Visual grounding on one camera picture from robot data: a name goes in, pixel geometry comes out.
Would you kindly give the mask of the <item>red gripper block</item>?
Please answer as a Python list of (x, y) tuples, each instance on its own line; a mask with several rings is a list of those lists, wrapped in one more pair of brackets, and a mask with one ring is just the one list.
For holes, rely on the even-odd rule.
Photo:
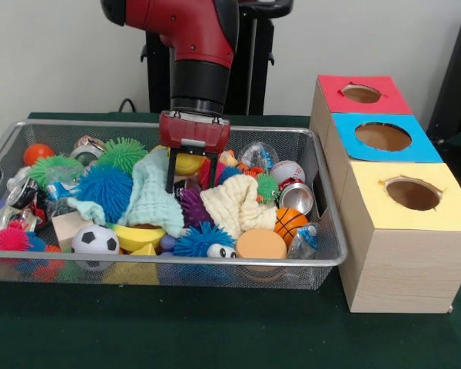
[(182, 111), (162, 111), (159, 136), (162, 145), (170, 147), (166, 192), (174, 190), (177, 148), (196, 148), (210, 153), (208, 187), (215, 186), (219, 154), (225, 149), (231, 124), (227, 119)]

